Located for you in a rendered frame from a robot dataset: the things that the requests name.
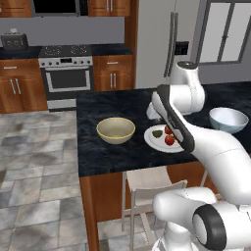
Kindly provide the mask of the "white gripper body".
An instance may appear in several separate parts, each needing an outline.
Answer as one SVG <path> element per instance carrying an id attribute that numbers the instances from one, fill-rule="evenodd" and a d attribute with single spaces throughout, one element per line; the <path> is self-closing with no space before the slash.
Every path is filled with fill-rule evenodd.
<path id="1" fill-rule="evenodd" d="M 146 115 L 149 120 L 160 120 L 162 117 L 155 111 L 153 104 L 149 103 L 146 111 Z"/>

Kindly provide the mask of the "white plate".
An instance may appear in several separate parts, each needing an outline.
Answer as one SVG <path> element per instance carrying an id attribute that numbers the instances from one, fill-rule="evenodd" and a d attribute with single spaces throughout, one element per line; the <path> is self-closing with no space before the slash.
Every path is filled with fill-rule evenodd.
<path id="1" fill-rule="evenodd" d="M 162 136 L 156 138 L 153 136 L 153 130 L 161 130 L 163 132 Z M 153 125 L 146 129 L 144 132 L 144 140 L 145 142 L 155 150 L 165 152 L 165 153 L 178 153 L 183 152 L 183 148 L 178 144 L 177 140 L 171 146 L 165 143 L 165 125 Z"/>

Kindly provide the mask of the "cream yellow bowl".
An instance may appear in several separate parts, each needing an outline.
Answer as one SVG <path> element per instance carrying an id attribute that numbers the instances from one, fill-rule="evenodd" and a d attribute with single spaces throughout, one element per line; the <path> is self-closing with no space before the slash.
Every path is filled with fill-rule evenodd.
<path id="1" fill-rule="evenodd" d="M 126 118 L 107 118 L 96 126 L 98 135 L 107 143 L 123 144 L 135 133 L 135 124 Z"/>

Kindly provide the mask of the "pale blue bowl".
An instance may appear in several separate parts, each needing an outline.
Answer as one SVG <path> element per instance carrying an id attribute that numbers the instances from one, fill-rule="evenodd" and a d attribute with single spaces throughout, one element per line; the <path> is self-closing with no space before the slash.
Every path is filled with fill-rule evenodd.
<path id="1" fill-rule="evenodd" d="M 212 109 L 209 112 L 209 119 L 212 128 L 230 134 L 242 131 L 249 123 L 249 118 L 245 114 L 226 107 Z"/>

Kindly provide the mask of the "wooden counter base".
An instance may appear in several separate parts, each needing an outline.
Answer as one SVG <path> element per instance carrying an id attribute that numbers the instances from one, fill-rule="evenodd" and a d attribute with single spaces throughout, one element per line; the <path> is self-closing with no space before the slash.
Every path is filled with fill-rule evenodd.
<path id="1" fill-rule="evenodd" d="M 199 186 L 204 168 L 199 162 L 167 166 L 172 182 L 188 180 Z M 79 179 L 89 251 L 100 251 L 98 223 L 122 217 L 123 174 L 85 176 Z"/>

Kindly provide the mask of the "wooden base cupboards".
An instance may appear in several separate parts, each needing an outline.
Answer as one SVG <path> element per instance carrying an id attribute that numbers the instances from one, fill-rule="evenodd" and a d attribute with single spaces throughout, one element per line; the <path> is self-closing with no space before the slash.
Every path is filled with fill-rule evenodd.
<path id="1" fill-rule="evenodd" d="M 38 60 L 0 60 L 0 114 L 46 110 Z"/>
<path id="2" fill-rule="evenodd" d="M 94 90 L 112 91 L 132 89 L 131 58 L 131 55 L 94 56 Z"/>

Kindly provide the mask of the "silver fridge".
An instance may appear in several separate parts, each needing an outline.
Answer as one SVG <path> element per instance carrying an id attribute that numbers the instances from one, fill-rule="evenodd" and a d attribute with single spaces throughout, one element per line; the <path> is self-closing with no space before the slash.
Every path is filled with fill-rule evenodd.
<path id="1" fill-rule="evenodd" d="M 178 61 L 190 61 L 200 0 L 139 0 L 136 88 L 169 81 Z"/>

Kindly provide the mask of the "white stool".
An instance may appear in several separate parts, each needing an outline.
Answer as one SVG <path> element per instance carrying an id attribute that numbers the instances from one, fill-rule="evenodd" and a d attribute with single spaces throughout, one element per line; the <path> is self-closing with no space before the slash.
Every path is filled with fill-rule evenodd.
<path id="1" fill-rule="evenodd" d="M 214 186 L 207 171 L 204 171 L 200 185 L 210 188 L 215 194 L 218 193 L 218 189 Z"/>
<path id="2" fill-rule="evenodd" d="M 146 214 L 153 211 L 153 198 L 158 193 L 185 188 L 187 180 L 172 183 L 167 167 L 155 167 L 123 172 L 122 187 L 122 230 L 125 230 L 126 216 L 130 216 L 129 251 L 150 251 L 157 241 Z M 147 245 L 134 247 L 134 217 L 140 216 L 147 238 Z"/>

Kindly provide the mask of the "silver oven with hob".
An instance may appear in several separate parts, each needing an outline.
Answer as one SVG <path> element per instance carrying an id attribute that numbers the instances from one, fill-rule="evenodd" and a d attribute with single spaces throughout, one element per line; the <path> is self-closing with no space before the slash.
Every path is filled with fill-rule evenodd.
<path id="1" fill-rule="evenodd" d="M 94 90 L 89 45 L 43 46 L 38 62 L 49 111 L 74 110 L 77 94 Z"/>

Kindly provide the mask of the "grey framed window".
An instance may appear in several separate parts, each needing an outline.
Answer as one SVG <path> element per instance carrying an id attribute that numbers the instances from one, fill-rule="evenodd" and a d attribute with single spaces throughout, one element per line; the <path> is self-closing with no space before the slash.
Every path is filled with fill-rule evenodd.
<path id="1" fill-rule="evenodd" d="M 206 0 L 196 62 L 240 64 L 251 32 L 251 0 Z"/>

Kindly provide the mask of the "black microwave oven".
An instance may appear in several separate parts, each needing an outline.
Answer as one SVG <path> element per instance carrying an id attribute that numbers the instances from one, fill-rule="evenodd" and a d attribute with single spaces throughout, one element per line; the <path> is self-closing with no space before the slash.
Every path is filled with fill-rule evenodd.
<path id="1" fill-rule="evenodd" d="M 88 0 L 29 0 L 36 17 L 78 17 L 88 15 Z"/>

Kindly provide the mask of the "grey toaster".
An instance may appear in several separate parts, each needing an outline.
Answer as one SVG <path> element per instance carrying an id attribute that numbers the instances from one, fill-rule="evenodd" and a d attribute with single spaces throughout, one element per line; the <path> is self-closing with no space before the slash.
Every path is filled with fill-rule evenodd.
<path id="1" fill-rule="evenodd" d="M 6 51 L 22 51 L 28 47 L 26 34 L 18 32 L 15 28 L 12 28 L 10 32 L 1 34 L 0 38 Z"/>

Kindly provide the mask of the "wooden wall cupboard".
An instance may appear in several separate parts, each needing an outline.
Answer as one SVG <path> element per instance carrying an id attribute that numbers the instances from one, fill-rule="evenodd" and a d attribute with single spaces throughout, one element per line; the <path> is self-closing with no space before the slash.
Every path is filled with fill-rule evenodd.
<path id="1" fill-rule="evenodd" d="M 0 0 L 0 18 L 31 18 L 29 0 Z"/>
<path id="2" fill-rule="evenodd" d="M 88 0 L 89 17 L 127 17 L 130 0 Z"/>

